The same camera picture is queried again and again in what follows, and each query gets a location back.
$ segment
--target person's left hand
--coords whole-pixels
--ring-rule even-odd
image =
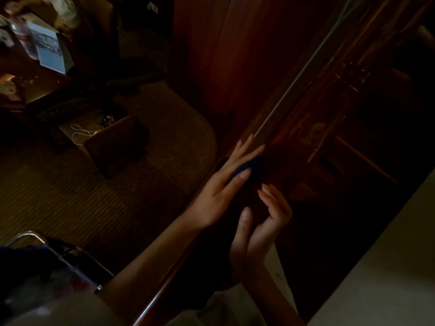
[[[209,179],[193,205],[185,212],[201,228],[214,224],[224,214],[234,195],[251,175],[250,169],[244,170],[228,183],[237,168],[264,151],[265,146],[262,145],[245,155],[253,140],[254,136],[251,135],[245,143],[237,143],[228,161]]]

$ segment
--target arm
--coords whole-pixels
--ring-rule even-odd
[[[250,136],[244,144],[238,142],[229,160],[210,178],[193,205],[103,288],[101,298],[124,322],[132,323],[144,311],[159,289],[160,281],[183,251],[228,208],[251,171],[244,170],[228,183],[231,174],[264,150],[261,146],[245,155],[253,139]]]
[[[269,207],[270,216],[250,235],[252,211],[243,210],[230,249],[231,265],[268,325],[303,326],[264,265],[276,236],[291,218],[291,208],[274,186],[263,184],[258,195]]]

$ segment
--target person's right hand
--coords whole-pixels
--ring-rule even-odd
[[[251,281],[265,270],[264,260],[275,238],[292,216],[285,197],[272,185],[262,185],[260,199],[269,207],[269,217],[254,230],[252,211],[246,207],[239,219],[237,232],[230,248],[230,262],[242,282]]]

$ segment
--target woven carpet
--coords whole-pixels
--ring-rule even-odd
[[[211,126],[165,82],[115,101],[150,139],[140,160],[109,167],[110,180],[74,147],[56,155],[31,135],[0,142],[0,243],[37,230],[117,273],[179,215],[215,159]]]

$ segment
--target finger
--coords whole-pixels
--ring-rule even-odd
[[[244,157],[235,160],[233,163],[229,164],[227,167],[222,168],[219,172],[222,175],[222,180],[223,181],[228,181],[228,179],[230,178],[231,174],[234,173],[237,168],[239,168],[242,164],[248,162],[249,160],[255,158],[256,156],[260,155],[261,153],[263,153],[264,148],[266,146],[262,145],[261,147],[257,148],[256,150],[252,151],[251,153],[245,155]]]
[[[224,167],[228,167],[230,164],[232,164],[235,160],[243,157],[243,155],[246,153],[248,148],[252,145],[252,142],[254,141],[254,135],[251,134],[247,138],[246,142],[242,144],[242,140],[237,142],[237,145],[231,154],[230,158],[227,160],[227,162],[224,164]]]
[[[264,204],[269,207],[269,213],[273,219],[286,221],[283,211],[281,210],[278,202],[266,192],[258,190],[258,196],[264,202]]]
[[[246,183],[249,176],[251,176],[251,170],[249,168],[235,176],[221,192],[222,196],[225,197],[225,200],[230,201],[240,190],[243,184]]]
[[[282,195],[281,192],[278,191],[276,187],[273,185],[262,184],[261,189],[266,192],[269,196],[273,197],[279,204],[281,210],[285,213],[285,215],[290,218],[293,214],[290,205],[288,204],[286,198]]]
[[[252,211],[246,207],[240,215],[236,235],[231,244],[231,254],[246,255],[247,243],[252,228]]]

